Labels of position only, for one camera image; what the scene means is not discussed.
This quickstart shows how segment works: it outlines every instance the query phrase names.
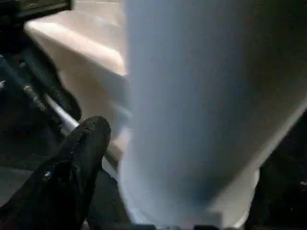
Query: white cylindrical object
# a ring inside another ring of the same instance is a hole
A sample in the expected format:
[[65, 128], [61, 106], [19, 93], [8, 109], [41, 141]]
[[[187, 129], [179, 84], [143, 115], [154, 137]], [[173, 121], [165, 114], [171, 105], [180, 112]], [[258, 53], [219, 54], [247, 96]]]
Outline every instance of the white cylindrical object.
[[119, 186], [133, 221], [244, 223], [258, 168], [307, 105], [286, 37], [298, 32], [270, 4], [126, 2], [133, 139]]

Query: blurry white object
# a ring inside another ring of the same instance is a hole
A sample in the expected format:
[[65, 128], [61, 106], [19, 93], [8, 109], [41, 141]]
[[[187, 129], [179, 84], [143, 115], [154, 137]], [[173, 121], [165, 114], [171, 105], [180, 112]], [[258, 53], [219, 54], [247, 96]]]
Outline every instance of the blurry white object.
[[278, 31], [251, 3], [130, 0], [125, 22], [120, 4], [81, 1], [27, 25], [83, 119], [110, 121], [133, 221], [241, 227], [258, 168], [307, 108], [306, 62], [292, 40], [304, 36]]

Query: black object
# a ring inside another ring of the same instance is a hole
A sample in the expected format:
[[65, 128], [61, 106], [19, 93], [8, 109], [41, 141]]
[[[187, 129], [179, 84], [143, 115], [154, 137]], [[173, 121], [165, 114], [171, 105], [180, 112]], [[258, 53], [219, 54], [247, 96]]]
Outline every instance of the black object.
[[260, 169], [246, 229], [307, 229], [307, 112]]
[[104, 118], [85, 120], [0, 208], [0, 229], [80, 229], [109, 139]]
[[81, 118], [74, 97], [61, 85], [52, 61], [25, 34], [27, 45], [20, 54], [0, 55], [0, 130], [29, 130], [33, 124], [59, 118], [45, 100], [55, 100], [73, 118]]
[[0, 31], [64, 10], [71, 10], [71, 0], [0, 0]]

